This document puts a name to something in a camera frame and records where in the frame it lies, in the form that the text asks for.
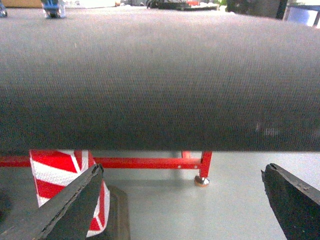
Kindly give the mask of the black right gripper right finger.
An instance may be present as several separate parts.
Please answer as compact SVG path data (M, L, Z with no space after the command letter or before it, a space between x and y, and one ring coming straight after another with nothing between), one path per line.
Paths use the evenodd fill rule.
M320 191L275 163L261 172L270 207L288 240L320 238Z

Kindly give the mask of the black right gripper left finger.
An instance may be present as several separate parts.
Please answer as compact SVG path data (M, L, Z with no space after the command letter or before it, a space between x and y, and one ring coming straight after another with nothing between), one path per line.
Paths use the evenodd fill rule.
M0 234L2 240L84 240L100 196L103 167L95 164L34 213Z

